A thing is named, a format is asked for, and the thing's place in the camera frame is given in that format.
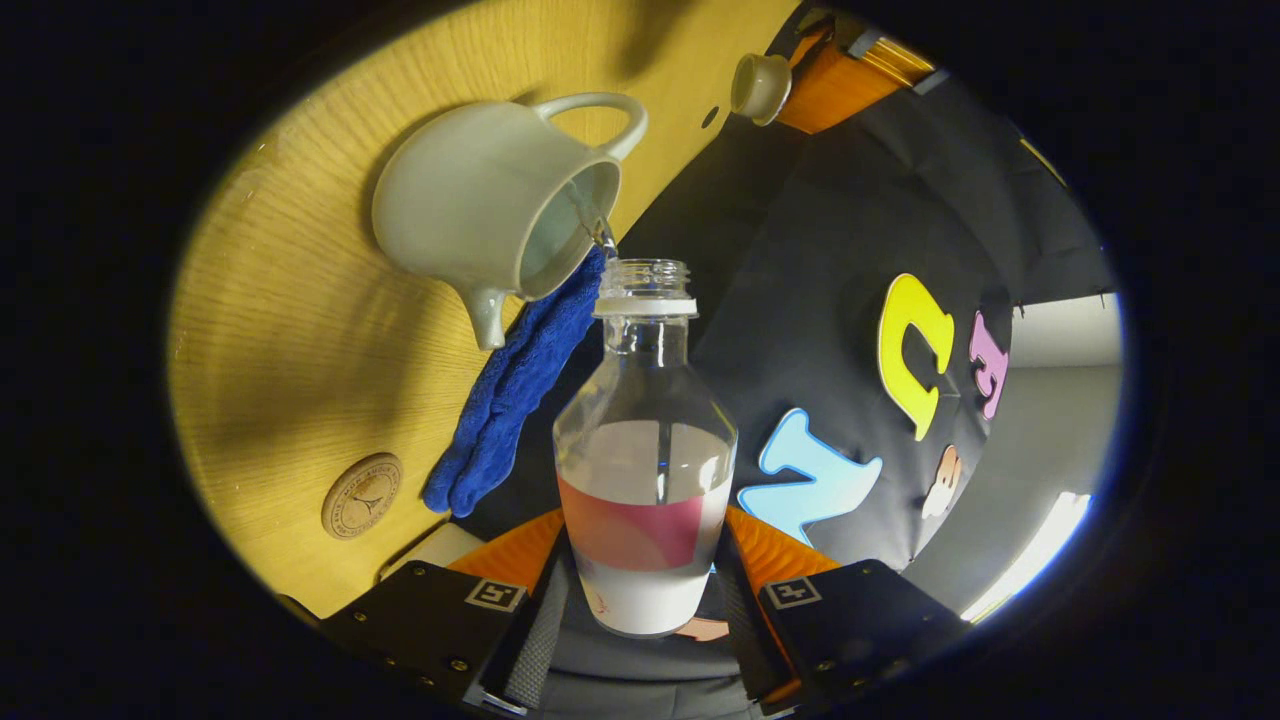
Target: clear plastic bottle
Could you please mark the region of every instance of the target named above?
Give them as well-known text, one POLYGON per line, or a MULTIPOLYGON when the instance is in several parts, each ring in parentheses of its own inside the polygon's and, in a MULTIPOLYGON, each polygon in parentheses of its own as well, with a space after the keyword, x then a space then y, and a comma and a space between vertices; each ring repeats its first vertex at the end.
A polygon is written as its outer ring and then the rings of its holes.
POLYGON ((737 428, 689 366, 696 302, 673 260, 611 260, 604 361, 556 419, 556 469, 595 619, 657 638, 698 610, 728 505, 737 428))

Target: round wooden coaster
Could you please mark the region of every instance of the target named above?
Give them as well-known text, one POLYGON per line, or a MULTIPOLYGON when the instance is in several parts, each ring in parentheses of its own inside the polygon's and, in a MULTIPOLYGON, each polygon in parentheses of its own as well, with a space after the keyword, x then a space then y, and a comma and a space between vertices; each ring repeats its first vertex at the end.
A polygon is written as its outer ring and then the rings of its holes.
POLYGON ((324 529, 338 539, 351 539, 372 528, 392 506, 401 474, 399 459, 390 452, 370 455, 348 468, 324 498, 324 529))

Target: blue towel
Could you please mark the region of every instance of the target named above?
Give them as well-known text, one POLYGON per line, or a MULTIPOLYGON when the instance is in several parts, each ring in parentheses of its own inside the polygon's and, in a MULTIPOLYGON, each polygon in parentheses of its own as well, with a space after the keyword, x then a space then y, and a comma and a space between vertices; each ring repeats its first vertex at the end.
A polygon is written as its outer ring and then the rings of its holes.
POLYGON ((530 302, 494 350, 462 406, 453 445, 428 478, 422 501, 436 512, 466 518, 498 487, 516 461, 525 418, 556 384, 564 361, 591 327, 591 310, 604 272, 604 254, 593 247, 556 292, 530 302))

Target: pink label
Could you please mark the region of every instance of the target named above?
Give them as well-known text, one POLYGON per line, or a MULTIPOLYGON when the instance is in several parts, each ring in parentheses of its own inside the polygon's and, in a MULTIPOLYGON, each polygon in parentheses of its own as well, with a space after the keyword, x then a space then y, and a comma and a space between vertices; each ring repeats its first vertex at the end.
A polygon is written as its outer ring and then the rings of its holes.
POLYGON ((573 550, 620 570, 667 570, 694 561, 703 496, 626 505, 586 495, 557 475, 573 550))

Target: foam letter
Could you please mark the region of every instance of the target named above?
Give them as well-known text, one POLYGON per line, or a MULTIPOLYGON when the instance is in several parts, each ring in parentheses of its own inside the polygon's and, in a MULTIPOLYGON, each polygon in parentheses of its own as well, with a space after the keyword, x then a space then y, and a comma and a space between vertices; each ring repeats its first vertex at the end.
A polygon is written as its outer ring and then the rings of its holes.
POLYGON ((996 416, 996 406, 1000 405, 1000 393, 1005 391, 1005 375, 1009 373, 1009 354, 1001 352, 996 345, 996 338, 987 331, 987 323, 982 319, 982 310, 973 318, 973 337, 969 338, 969 360, 982 363, 982 368, 973 374, 973 380, 978 383, 978 392, 983 397, 989 397, 982 406, 982 416, 992 419, 996 416))
POLYGON ((760 470, 774 475, 786 468, 812 479, 742 488, 737 502, 742 510, 813 547, 803 525, 858 509, 883 465, 879 457, 859 465, 836 452, 809 433, 809 414, 796 407, 782 416, 764 443, 760 470))
POLYGON ((938 374, 947 372, 951 361, 951 346, 955 342, 956 325, 951 315, 938 307, 938 304, 924 288, 924 284, 906 273, 893 278, 881 311, 879 364, 881 382, 893 402, 915 423, 915 441, 924 439, 938 410, 938 388, 924 389, 924 386, 911 375, 902 360, 902 338, 906 327, 915 325, 924 341, 933 350, 938 374))

